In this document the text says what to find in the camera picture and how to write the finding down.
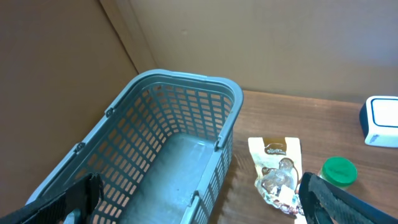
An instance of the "jar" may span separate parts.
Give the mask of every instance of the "jar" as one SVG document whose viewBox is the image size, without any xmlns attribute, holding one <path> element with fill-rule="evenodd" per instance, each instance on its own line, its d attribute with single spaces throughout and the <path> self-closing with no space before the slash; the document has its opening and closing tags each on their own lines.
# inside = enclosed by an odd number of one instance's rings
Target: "jar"
<svg viewBox="0 0 398 224">
<path fill-rule="evenodd" d="M 335 156 L 326 160 L 318 176 L 334 186 L 346 190 L 357 179 L 358 171 L 348 159 Z"/>
</svg>

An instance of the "wooden tabletop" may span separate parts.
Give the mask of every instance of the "wooden tabletop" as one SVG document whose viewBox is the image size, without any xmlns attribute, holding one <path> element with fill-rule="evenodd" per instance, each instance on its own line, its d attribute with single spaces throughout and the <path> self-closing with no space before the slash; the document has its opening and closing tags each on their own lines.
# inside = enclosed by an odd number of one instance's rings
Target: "wooden tabletop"
<svg viewBox="0 0 398 224">
<path fill-rule="evenodd" d="M 298 137 L 303 171 L 317 173 L 331 156 L 343 156 L 358 169 L 353 195 L 398 218 L 398 149 L 364 144 L 362 105 L 330 100 L 244 92 L 234 126 L 233 158 L 210 218 L 211 223 L 293 223 L 266 204 L 254 187 L 257 177 L 249 137 Z"/>
</svg>

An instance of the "snack package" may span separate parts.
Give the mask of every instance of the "snack package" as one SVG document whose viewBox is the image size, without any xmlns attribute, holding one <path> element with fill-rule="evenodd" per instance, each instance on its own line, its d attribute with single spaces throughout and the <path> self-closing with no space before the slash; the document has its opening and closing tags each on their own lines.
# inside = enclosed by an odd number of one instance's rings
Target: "snack package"
<svg viewBox="0 0 398 224">
<path fill-rule="evenodd" d="M 302 173 L 298 138 L 249 138 L 257 171 L 254 183 L 263 199 L 289 215 L 304 215 L 299 199 Z"/>
</svg>

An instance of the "basket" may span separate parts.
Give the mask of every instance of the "basket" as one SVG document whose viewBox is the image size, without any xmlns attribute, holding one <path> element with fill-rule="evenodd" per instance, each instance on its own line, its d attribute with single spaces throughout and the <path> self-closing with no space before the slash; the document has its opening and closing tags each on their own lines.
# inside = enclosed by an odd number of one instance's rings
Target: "basket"
<svg viewBox="0 0 398 224">
<path fill-rule="evenodd" d="M 207 223 L 242 103 L 242 89 L 226 78 L 138 75 L 27 203 L 98 172 L 104 200 L 92 223 Z"/>
</svg>

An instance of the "white box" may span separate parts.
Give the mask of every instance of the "white box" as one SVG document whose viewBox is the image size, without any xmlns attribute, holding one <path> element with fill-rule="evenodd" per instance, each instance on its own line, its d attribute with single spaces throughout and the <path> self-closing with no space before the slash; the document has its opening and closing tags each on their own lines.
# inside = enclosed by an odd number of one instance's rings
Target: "white box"
<svg viewBox="0 0 398 224">
<path fill-rule="evenodd" d="M 398 147 L 398 97 L 372 96 L 359 113 L 365 144 Z"/>
</svg>

